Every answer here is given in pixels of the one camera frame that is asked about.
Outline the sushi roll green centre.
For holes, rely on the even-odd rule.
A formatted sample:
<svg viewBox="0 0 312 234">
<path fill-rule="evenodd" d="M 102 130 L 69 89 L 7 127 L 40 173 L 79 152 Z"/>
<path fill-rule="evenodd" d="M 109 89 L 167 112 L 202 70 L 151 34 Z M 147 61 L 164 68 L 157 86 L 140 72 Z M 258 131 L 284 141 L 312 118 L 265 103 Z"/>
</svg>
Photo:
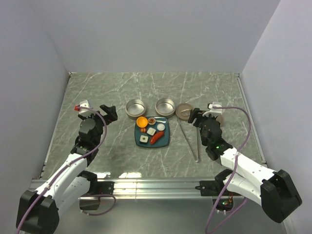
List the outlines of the sushi roll green centre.
<svg viewBox="0 0 312 234">
<path fill-rule="evenodd" d="M 141 135 L 140 136 L 139 142 L 141 144 L 148 144 L 148 141 L 149 141 L 149 137 L 148 136 L 145 136 L 145 135 Z"/>
</svg>

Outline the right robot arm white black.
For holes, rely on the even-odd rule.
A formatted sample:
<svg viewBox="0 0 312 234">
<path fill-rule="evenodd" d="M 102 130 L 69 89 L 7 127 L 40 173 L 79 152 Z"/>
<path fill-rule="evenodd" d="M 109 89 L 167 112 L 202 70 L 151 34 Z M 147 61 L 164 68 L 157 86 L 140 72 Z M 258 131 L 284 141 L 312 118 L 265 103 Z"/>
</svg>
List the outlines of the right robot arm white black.
<svg viewBox="0 0 312 234">
<path fill-rule="evenodd" d="M 256 163 L 227 143 L 216 119 L 222 110 L 220 105 L 210 104 L 208 111 L 191 110 L 188 119 L 199 129 L 208 157 L 226 167 L 215 177 L 215 190 L 221 195 L 242 195 L 259 204 L 271 220 L 281 223 L 302 205 L 291 176 L 284 170 L 275 171 Z"/>
</svg>

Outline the orange egg tart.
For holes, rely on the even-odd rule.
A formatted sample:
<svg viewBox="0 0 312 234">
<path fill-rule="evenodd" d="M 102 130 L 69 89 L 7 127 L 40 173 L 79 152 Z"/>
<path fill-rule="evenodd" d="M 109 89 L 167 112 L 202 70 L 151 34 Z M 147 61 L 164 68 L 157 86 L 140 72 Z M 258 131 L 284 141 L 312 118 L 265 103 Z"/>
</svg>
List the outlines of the orange egg tart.
<svg viewBox="0 0 312 234">
<path fill-rule="evenodd" d="M 148 125 L 148 119 L 146 117 L 140 116 L 136 119 L 136 124 L 139 128 L 145 128 Z"/>
</svg>

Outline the sushi roll yellow centre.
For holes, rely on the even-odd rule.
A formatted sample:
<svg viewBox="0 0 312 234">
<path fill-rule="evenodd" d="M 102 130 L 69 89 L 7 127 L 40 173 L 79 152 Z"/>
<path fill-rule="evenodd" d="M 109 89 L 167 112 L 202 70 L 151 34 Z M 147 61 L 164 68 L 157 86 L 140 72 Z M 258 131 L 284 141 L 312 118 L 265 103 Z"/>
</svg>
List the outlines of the sushi roll yellow centre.
<svg viewBox="0 0 312 234">
<path fill-rule="evenodd" d="M 146 133 L 150 136 L 153 136 L 156 133 L 156 129 L 153 127 L 149 127 Z"/>
</svg>

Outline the small burger toy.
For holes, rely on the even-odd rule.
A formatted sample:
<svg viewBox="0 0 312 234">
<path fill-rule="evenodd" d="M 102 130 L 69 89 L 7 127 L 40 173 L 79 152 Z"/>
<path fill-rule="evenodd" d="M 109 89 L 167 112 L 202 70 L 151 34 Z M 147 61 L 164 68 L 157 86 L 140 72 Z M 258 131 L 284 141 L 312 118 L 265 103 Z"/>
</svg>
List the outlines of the small burger toy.
<svg viewBox="0 0 312 234">
<path fill-rule="evenodd" d="M 148 124 L 154 125 L 156 123 L 156 119 L 154 117 L 148 118 Z"/>
</svg>

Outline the small white porcelain cup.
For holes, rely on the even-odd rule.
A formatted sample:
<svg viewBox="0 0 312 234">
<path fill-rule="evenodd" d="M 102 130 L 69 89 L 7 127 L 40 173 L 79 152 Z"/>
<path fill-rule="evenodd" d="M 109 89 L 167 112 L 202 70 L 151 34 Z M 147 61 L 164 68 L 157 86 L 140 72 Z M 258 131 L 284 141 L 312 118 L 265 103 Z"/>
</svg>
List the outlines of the small white porcelain cup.
<svg viewBox="0 0 312 234">
<path fill-rule="evenodd" d="M 159 123 L 158 125 L 157 125 L 157 129 L 159 130 L 159 131 L 164 131 L 165 130 L 165 125 L 163 124 L 163 123 Z"/>
</svg>

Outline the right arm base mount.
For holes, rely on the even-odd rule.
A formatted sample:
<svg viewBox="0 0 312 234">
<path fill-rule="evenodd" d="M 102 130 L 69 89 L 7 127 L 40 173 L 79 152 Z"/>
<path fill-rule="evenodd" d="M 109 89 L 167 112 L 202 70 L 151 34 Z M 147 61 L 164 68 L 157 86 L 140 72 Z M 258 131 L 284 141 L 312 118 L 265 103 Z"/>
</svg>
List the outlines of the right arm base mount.
<svg viewBox="0 0 312 234">
<path fill-rule="evenodd" d="M 196 190 L 200 191 L 201 196 L 216 196 L 218 197 L 221 190 L 224 187 L 224 180 L 227 176 L 232 174 L 232 170 L 225 169 L 214 177 L 214 180 L 201 180 L 198 186 L 195 186 Z M 216 209 L 221 212 L 230 212 L 234 207 L 233 192 L 225 190 L 221 198 L 217 203 Z"/>
</svg>

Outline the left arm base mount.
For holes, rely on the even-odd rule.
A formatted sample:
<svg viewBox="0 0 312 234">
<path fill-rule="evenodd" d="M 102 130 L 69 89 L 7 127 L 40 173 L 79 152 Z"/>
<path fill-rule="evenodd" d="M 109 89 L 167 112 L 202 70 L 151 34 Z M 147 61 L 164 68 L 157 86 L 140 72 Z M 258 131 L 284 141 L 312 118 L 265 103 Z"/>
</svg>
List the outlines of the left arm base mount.
<svg viewBox="0 0 312 234">
<path fill-rule="evenodd" d="M 94 202 L 89 202 L 87 204 L 83 205 L 83 202 L 79 202 L 80 212 L 89 215 L 89 216 L 100 216 L 107 214 L 110 212 L 114 206 L 116 205 L 117 199 L 113 195 L 114 192 L 114 185 L 115 183 L 113 181 L 99 181 L 96 174 L 89 172 L 89 171 L 82 171 L 78 176 L 87 179 L 87 181 L 90 182 L 89 190 L 86 194 L 84 194 L 82 197 L 95 197 L 96 200 Z M 112 198 L 113 204 L 109 209 L 107 209 L 104 212 L 92 214 L 88 211 L 95 211 L 99 208 L 99 205 L 101 203 L 102 198 Z"/>
</svg>

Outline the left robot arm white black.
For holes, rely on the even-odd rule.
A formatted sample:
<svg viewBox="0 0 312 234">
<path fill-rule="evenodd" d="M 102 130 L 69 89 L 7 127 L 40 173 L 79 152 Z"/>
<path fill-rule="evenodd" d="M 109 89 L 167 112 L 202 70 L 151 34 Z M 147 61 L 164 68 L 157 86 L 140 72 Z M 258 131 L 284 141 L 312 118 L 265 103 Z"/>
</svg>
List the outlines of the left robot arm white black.
<svg viewBox="0 0 312 234">
<path fill-rule="evenodd" d="M 52 234 L 61 215 L 81 197 L 113 198 L 114 183 L 99 182 L 96 174 L 86 170 L 107 135 L 107 126 L 116 121 L 116 107 L 101 105 L 105 112 L 91 108 L 88 101 L 75 107 L 82 120 L 75 145 L 65 162 L 34 191 L 25 191 L 19 200 L 17 233 Z"/>
</svg>

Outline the red sausage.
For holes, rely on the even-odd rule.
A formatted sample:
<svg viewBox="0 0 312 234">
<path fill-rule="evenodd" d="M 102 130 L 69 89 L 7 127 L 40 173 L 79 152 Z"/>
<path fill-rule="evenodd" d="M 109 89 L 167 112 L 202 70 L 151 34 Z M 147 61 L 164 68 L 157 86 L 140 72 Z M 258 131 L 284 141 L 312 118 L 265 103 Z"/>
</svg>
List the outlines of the red sausage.
<svg viewBox="0 0 312 234">
<path fill-rule="evenodd" d="M 164 131 L 159 131 L 157 133 L 155 133 L 151 140 L 150 140 L 150 144 L 154 145 L 160 138 L 162 138 L 164 136 Z"/>
</svg>

